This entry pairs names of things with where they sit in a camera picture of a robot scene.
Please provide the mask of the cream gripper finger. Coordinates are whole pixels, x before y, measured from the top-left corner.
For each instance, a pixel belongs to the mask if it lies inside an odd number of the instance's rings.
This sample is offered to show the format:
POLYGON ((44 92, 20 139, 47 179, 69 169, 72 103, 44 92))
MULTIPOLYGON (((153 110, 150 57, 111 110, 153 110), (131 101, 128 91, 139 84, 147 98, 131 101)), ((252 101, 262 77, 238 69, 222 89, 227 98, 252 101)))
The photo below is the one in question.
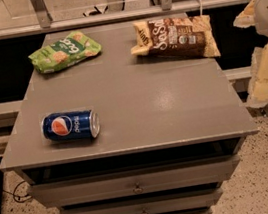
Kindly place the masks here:
POLYGON ((268 43, 255 47, 251 59, 251 80, 248 85, 247 106, 264 108, 268 104, 268 43))
POLYGON ((251 0, 244 8, 244 10, 235 17, 235 20, 233 22, 234 27, 246 29, 247 27, 252 27, 255 25, 255 1, 256 0, 251 0))

